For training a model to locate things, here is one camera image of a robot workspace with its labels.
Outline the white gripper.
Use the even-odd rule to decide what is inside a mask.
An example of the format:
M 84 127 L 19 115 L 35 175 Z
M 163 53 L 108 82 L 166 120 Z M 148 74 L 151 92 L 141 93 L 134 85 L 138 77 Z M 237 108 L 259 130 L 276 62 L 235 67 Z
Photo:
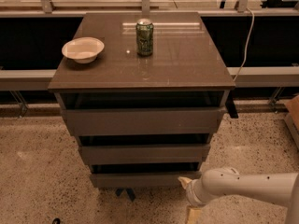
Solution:
M 198 224 L 202 209 L 199 206 L 206 205 L 202 194 L 202 183 L 200 179 L 191 180 L 188 177 L 180 176 L 178 178 L 181 186 L 186 189 L 186 197 L 191 205 L 187 206 L 185 224 Z

